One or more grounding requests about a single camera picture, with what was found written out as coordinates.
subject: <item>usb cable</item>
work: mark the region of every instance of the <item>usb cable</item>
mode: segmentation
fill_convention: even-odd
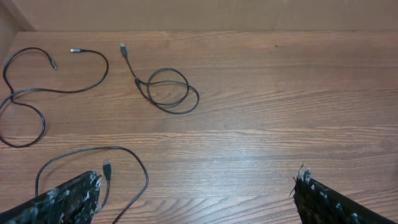
[[[127,57],[127,48],[124,45],[124,43],[120,44],[120,50],[121,50],[121,52],[123,54],[123,57],[126,59],[127,64],[129,65],[131,74],[135,78],[135,83],[136,83],[136,86],[137,86],[138,90],[141,92],[141,94],[143,95],[144,98],[149,100],[156,107],[158,107],[162,111],[170,113],[170,114],[185,114],[185,113],[189,113],[189,112],[193,111],[198,106],[198,104],[199,104],[199,92],[193,86],[188,84],[187,78],[185,78],[185,76],[183,76],[181,74],[181,72],[179,72],[177,69],[174,69],[174,68],[161,68],[158,71],[154,72],[149,77],[147,82],[143,82],[136,76],[136,74],[134,74],[134,71],[131,68],[129,59]],[[155,78],[155,76],[157,76],[158,74],[160,74],[162,72],[166,72],[166,71],[171,71],[171,72],[175,72],[175,73],[179,74],[184,79],[185,82],[180,82],[180,81],[175,81],[175,80],[163,80],[163,81],[159,81],[159,82],[151,82],[152,79]],[[187,87],[187,92],[185,93],[185,95],[181,99],[179,99],[179,100],[177,100],[175,102],[172,102],[172,103],[159,103],[159,102],[157,102],[157,101],[155,101],[153,99],[152,95],[150,94],[150,90],[149,90],[150,88],[149,87],[151,85],[160,84],[160,83],[176,83],[176,84],[179,84],[179,85],[185,85]],[[146,87],[147,87],[147,95],[145,95],[145,93],[143,92],[143,90],[141,88],[141,85],[146,85]],[[164,106],[174,107],[174,106],[177,106],[180,103],[182,103],[182,101],[184,101],[186,99],[186,97],[188,96],[190,89],[193,90],[193,92],[197,95],[197,102],[196,102],[195,106],[193,106],[193,108],[191,108],[189,110],[186,110],[186,111],[170,111],[168,109],[165,109]]]

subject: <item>coiled cable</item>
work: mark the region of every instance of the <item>coiled cable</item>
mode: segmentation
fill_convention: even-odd
[[[27,91],[48,91],[48,92],[53,92],[53,93],[80,93],[80,92],[92,89],[92,88],[96,87],[97,85],[99,85],[105,79],[106,75],[108,74],[108,70],[109,70],[108,59],[106,59],[106,57],[103,54],[101,54],[101,53],[99,53],[99,52],[97,52],[95,50],[71,49],[70,51],[73,52],[73,53],[91,52],[91,53],[94,53],[94,54],[98,54],[98,55],[100,55],[101,57],[104,58],[104,60],[106,62],[106,69],[105,69],[104,75],[101,77],[101,79],[98,82],[96,82],[95,84],[93,84],[93,85],[91,85],[89,87],[83,88],[81,90],[73,90],[73,91],[51,90],[51,89],[46,89],[46,88],[29,88],[29,89],[25,89],[25,90],[14,91],[14,89],[12,88],[10,82],[7,79],[7,75],[6,75],[7,74],[7,70],[8,70],[8,67],[10,66],[11,62],[15,58],[15,56],[17,56],[18,54],[20,54],[20,53],[22,53],[22,52],[24,52],[26,50],[39,50],[39,51],[43,52],[47,56],[47,58],[49,59],[51,66],[55,70],[57,69],[57,66],[56,66],[55,62],[52,60],[51,56],[45,50],[40,49],[38,47],[28,47],[28,48],[24,48],[22,50],[19,50],[15,54],[11,55],[11,57],[7,60],[5,66],[4,66],[4,69],[2,71],[2,77],[3,77],[4,81],[6,82],[8,88],[10,89],[11,94],[9,96],[7,96],[6,99],[4,99],[3,102],[0,104],[0,110],[7,103],[8,100],[11,100],[11,103],[14,103],[14,104],[20,105],[20,106],[26,106],[28,108],[33,109],[34,111],[36,111],[36,113],[40,116],[40,118],[42,120],[42,130],[41,130],[40,134],[37,136],[37,138],[35,140],[33,140],[30,143],[23,144],[23,145],[15,145],[15,144],[9,143],[8,141],[6,141],[0,135],[0,141],[2,141],[4,144],[6,144],[6,145],[8,145],[10,147],[16,147],[16,148],[28,147],[28,146],[31,146],[31,145],[35,144],[38,140],[40,140],[43,137],[44,132],[45,132],[45,119],[44,119],[43,114],[37,108],[35,108],[32,105],[28,105],[26,103],[16,102],[14,100],[14,96],[16,96],[16,95],[18,95],[20,93],[27,92]]]

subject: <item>cable connector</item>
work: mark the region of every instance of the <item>cable connector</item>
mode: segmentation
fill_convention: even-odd
[[[73,53],[80,53],[80,52],[81,52],[81,49],[70,49],[70,52],[73,52]]]
[[[54,60],[52,60],[52,58],[49,57],[51,66],[56,70],[57,69],[57,65],[55,64]]]
[[[124,43],[120,43],[120,50],[122,51],[122,54],[125,58],[127,58],[127,48],[124,45]]]
[[[112,168],[109,161],[104,161],[104,165],[102,166],[102,168],[104,170],[106,180],[111,180]]]

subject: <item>black cable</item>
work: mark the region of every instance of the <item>black cable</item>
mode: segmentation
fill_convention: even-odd
[[[7,141],[0,135],[0,141],[2,141],[4,144],[6,144],[6,145],[8,145],[8,146],[11,146],[11,147],[18,147],[18,148],[20,148],[20,147],[28,147],[28,146],[31,146],[31,145],[35,144],[38,140],[40,140],[40,138],[42,138],[42,136],[44,135],[44,132],[45,132],[45,120],[44,120],[43,114],[42,114],[38,109],[36,109],[35,107],[33,107],[33,106],[31,106],[31,105],[28,105],[28,104],[26,104],[26,103],[18,103],[18,102],[16,102],[16,101],[14,101],[14,96],[16,96],[16,95],[18,95],[18,94],[20,94],[20,93],[23,93],[23,92],[27,92],[27,91],[49,91],[49,92],[53,92],[53,93],[80,93],[80,92],[89,90],[89,89],[94,88],[94,87],[96,87],[97,85],[99,85],[99,84],[105,79],[106,75],[108,74],[108,70],[109,70],[108,59],[106,59],[106,57],[105,57],[103,54],[101,54],[101,53],[99,53],[99,52],[97,52],[97,51],[95,51],[95,50],[71,49],[70,51],[71,51],[71,52],[74,52],[74,53],[91,52],[91,53],[94,53],[94,54],[98,54],[98,55],[100,55],[101,57],[104,58],[104,60],[105,60],[105,62],[106,62],[106,70],[105,70],[104,75],[102,76],[102,78],[101,78],[98,82],[96,82],[94,85],[91,85],[91,86],[86,87],[86,88],[84,88],[84,89],[81,89],[81,90],[73,90],[73,91],[51,90],[51,89],[46,89],[46,88],[29,88],[29,89],[25,89],[25,90],[14,91],[14,89],[13,89],[12,86],[11,86],[11,84],[10,84],[9,81],[7,80],[7,76],[6,76],[7,69],[8,69],[8,67],[10,66],[11,62],[13,61],[13,58],[14,58],[16,55],[18,55],[18,54],[20,54],[21,52],[24,52],[24,51],[26,51],[26,50],[39,50],[39,51],[43,52],[43,53],[47,56],[47,58],[49,59],[51,66],[52,66],[55,70],[57,69],[57,66],[55,65],[55,62],[52,60],[51,56],[50,56],[45,50],[40,49],[40,48],[38,48],[38,47],[28,47],[28,48],[25,48],[25,49],[22,49],[22,50],[17,51],[15,54],[11,55],[11,57],[8,59],[8,61],[6,62],[5,66],[4,66],[4,69],[3,69],[3,71],[2,71],[2,77],[3,77],[4,81],[6,82],[8,88],[10,89],[11,94],[0,104],[0,110],[1,110],[1,108],[6,104],[6,102],[7,102],[8,100],[11,100],[11,102],[14,103],[14,104],[16,104],[16,105],[21,105],[21,106],[26,106],[26,107],[32,108],[34,111],[36,111],[37,114],[39,114],[39,116],[40,116],[40,118],[41,118],[41,120],[42,120],[42,124],[43,124],[43,125],[42,125],[42,130],[41,130],[39,136],[37,136],[37,138],[36,138],[35,140],[33,140],[32,142],[30,142],[30,143],[28,143],[28,144],[24,144],[24,145],[17,146],[17,145],[14,145],[14,144],[11,144],[11,143],[7,142]]]
[[[115,218],[115,220],[112,222],[112,224],[115,224],[116,222],[118,222],[118,220],[123,216],[123,214],[130,208],[130,206],[131,206],[131,205],[144,193],[144,191],[148,188],[148,184],[149,184],[148,172],[147,172],[147,169],[145,168],[145,166],[143,165],[143,163],[141,162],[141,160],[140,160],[140,159],[138,158],[138,156],[137,156],[135,153],[133,153],[131,150],[126,149],[126,148],[123,148],[123,147],[119,147],[119,146],[105,146],[105,147],[92,147],[92,148],[87,148],[87,149],[79,149],[79,150],[76,150],[76,151],[68,152],[68,153],[66,153],[66,154],[64,154],[64,155],[61,155],[61,156],[57,156],[57,157],[55,157],[55,158],[49,160],[46,164],[44,164],[44,165],[42,166],[42,168],[40,168],[39,172],[37,173],[37,176],[36,176],[36,183],[35,183],[35,197],[37,197],[37,196],[39,195],[39,178],[40,178],[40,175],[41,175],[41,173],[43,172],[43,170],[44,170],[49,164],[51,164],[51,163],[53,163],[53,162],[55,162],[55,161],[57,161],[57,160],[59,160],[59,159],[61,159],[61,158],[64,158],[64,157],[67,157],[67,156],[70,156],[70,155],[73,155],[73,154],[76,154],[76,153],[79,153],[79,152],[86,152],[86,151],[93,151],[93,150],[104,150],[104,149],[123,150],[123,151],[126,151],[126,152],[130,153],[132,156],[134,156],[134,157],[136,158],[137,162],[138,162],[138,163],[141,165],[141,167],[142,167],[142,171],[144,171],[144,174],[145,174],[145,180],[146,180],[145,186],[144,186],[144,187],[142,188],[142,190],[131,200],[131,202],[122,210],[122,212],[119,213],[119,215]]]
[[[154,73],[149,77],[149,79],[148,79],[147,82],[143,82],[143,81],[141,81],[141,80],[136,76],[136,74],[134,74],[134,71],[133,71],[132,68],[131,68],[129,59],[128,59],[128,57],[127,57],[127,48],[126,48],[126,46],[125,46],[124,44],[120,44],[120,49],[121,49],[121,52],[122,52],[122,54],[123,54],[123,57],[126,59],[126,62],[127,62],[127,64],[129,65],[131,74],[132,74],[133,77],[135,78],[135,83],[136,83],[136,86],[137,86],[138,90],[141,92],[141,94],[143,95],[144,98],[146,98],[147,100],[149,100],[149,101],[150,101],[151,103],[153,103],[156,107],[158,107],[159,109],[161,109],[161,110],[164,111],[164,112],[168,112],[168,113],[171,113],[171,114],[185,114],[185,113],[189,113],[189,112],[193,111],[193,110],[198,106],[198,104],[199,104],[199,92],[198,92],[193,86],[191,86],[191,85],[188,84],[188,80],[187,80],[187,79],[185,78],[185,76],[183,76],[182,73],[179,72],[177,69],[174,69],[174,68],[161,68],[161,69],[159,69],[158,71],[154,72]],[[156,75],[158,75],[158,74],[160,74],[160,73],[162,73],[162,72],[166,72],[166,71],[172,71],[172,72],[175,72],[175,73],[179,74],[179,75],[184,79],[185,83],[184,83],[184,82],[180,82],[180,81],[175,81],[175,80],[163,80],[163,81],[152,82],[152,83],[150,82],[150,81],[152,81],[153,78],[155,78]],[[176,102],[173,102],[173,103],[159,103],[159,102],[155,101],[155,100],[152,98],[152,96],[151,96],[151,94],[150,94],[149,86],[155,85],[155,84],[160,84],[160,83],[176,83],[176,84],[180,84],[180,85],[185,85],[185,86],[187,87],[187,92],[185,93],[185,95],[184,95],[181,99],[177,100]],[[148,95],[145,95],[145,94],[144,94],[144,92],[143,92],[143,90],[142,90],[142,88],[141,88],[141,84],[147,86],[147,94],[148,94]],[[173,106],[177,106],[177,105],[179,105],[180,103],[182,103],[182,101],[185,100],[186,97],[188,96],[188,94],[189,94],[189,89],[192,89],[192,90],[195,92],[195,94],[197,95],[197,98],[198,98],[198,99],[197,99],[197,103],[195,104],[195,106],[193,106],[193,108],[191,108],[191,109],[189,109],[189,110],[186,110],[186,111],[175,112],[175,111],[167,110],[167,109],[165,109],[165,108],[163,107],[163,106],[171,106],[171,107],[173,107]]]

